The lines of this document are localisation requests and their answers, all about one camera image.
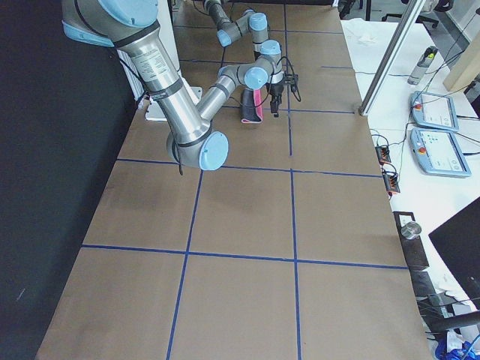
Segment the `white table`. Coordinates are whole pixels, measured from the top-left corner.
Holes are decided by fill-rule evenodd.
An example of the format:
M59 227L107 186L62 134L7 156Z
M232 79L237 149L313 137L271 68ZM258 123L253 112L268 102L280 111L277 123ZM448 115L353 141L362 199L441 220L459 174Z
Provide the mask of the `white table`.
M342 22L346 42L349 48L352 65L355 70L358 87L362 98L368 90L386 47L395 31L397 23L365 22L362 19L352 19ZM390 74L409 75L420 55L425 49L434 45L425 27L415 24L401 48L398 57L391 67ZM443 63L443 58L437 54L429 71L436 70ZM443 86L443 80L449 73L444 67L433 79L428 91L436 94L449 93ZM409 85L406 76L387 76L379 97L376 99L368 122L370 128L385 136L390 143L400 142L404 138L405 125L409 120L409 96L415 90L423 90L431 79L425 75L417 86ZM457 114L476 116L463 92L453 94ZM460 133L480 140L480 121L460 119ZM449 294L466 299L457 281L446 268L428 234L451 216L480 197L480 156L467 157L467 163L472 170L469 178L448 178L425 175L411 152L410 131L407 134L403 155L400 145L391 146L392 163L400 170L400 191L391 199L392 211L413 212L423 232L421 240L427 254L430 268L428 269L433 285L438 290L451 290ZM457 136L462 152L478 152L479 145Z

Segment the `bottle label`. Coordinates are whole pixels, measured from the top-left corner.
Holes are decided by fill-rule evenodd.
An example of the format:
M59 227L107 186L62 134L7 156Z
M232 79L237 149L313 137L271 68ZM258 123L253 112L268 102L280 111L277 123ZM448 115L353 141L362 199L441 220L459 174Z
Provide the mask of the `bottle label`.
M135 56L132 58L132 62L142 79L147 82L156 80L158 76L169 70L159 49L151 49L142 55Z

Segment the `control panel screen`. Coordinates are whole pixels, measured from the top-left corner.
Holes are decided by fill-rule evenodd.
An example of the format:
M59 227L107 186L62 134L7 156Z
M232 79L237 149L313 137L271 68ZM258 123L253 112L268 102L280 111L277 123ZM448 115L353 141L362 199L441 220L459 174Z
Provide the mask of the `control panel screen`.
M435 170L464 171L448 133L421 131L420 136Z
M429 124L453 127L452 112L447 97L422 94L423 116Z

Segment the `black wall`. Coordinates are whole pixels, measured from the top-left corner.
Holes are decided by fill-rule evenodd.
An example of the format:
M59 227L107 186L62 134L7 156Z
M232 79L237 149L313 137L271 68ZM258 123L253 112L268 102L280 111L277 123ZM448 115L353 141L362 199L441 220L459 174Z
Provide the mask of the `black wall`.
M61 19L0 3L2 360L35 357L134 114L119 63Z

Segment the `light blue control panel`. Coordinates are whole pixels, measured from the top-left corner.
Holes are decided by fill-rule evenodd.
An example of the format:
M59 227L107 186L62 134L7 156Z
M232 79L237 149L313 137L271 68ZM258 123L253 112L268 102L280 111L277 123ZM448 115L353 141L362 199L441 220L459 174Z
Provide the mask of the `light blue control panel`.
M453 132L414 127L410 140L418 164L428 175L454 178L472 175Z
M451 97L415 91L410 95L410 106L418 126L458 131L457 113Z

